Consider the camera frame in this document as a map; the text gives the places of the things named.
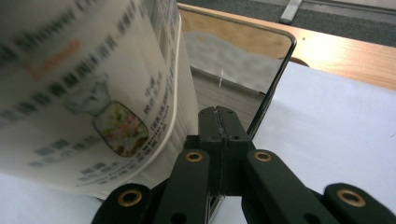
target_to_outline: floor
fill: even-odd
[[[361,5],[367,7],[381,7],[385,9],[396,10],[395,0],[328,0],[328,1],[355,4],[355,5]]]
[[[249,1],[285,7],[290,0]],[[299,8],[319,13],[396,24],[396,0],[303,0]]]

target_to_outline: gray floor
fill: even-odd
[[[273,22],[279,22],[289,2],[289,0],[177,1]],[[396,47],[396,11],[322,4],[322,2],[326,0],[320,3],[319,0],[304,0],[291,26]]]

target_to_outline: label illustration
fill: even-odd
[[[149,139],[147,126],[125,105],[111,101],[105,75],[82,86],[68,97],[65,107],[75,114],[92,115],[92,125],[107,145],[122,157],[132,157]]]

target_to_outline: black plastic part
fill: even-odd
[[[245,183],[242,161],[254,149],[236,113],[218,106],[199,113],[199,148],[210,154],[211,195],[241,195]],[[191,147],[194,137],[189,137]]]
[[[141,199],[132,206],[122,206],[119,198],[122,193],[139,192]],[[136,194],[125,194],[122,197],[124,202],[136,200]],[[150,190],[138,184],[127,184],[115,189],[105,200],[92,221],[92,224],[146,224],[145,220],[152,194]]]
[[[339,223],[276,154],[249,151],[244,167],[271,223]]]
[[[328,186],[325,189],[323,200],[329,210],[342,223],[396,223],[396,216],[387,207],[362,189],[348,184],[333,184]]]
[[[220,195],[224,150],[222,149],[223,130],[218,121],[214,107],[203,109],[198,114],[199,139],[198,148],[210,155],[210,194]]]
[[[178,155],[153,223],[207,223],[209,165],[209,155],[202,150],[185,150]]]

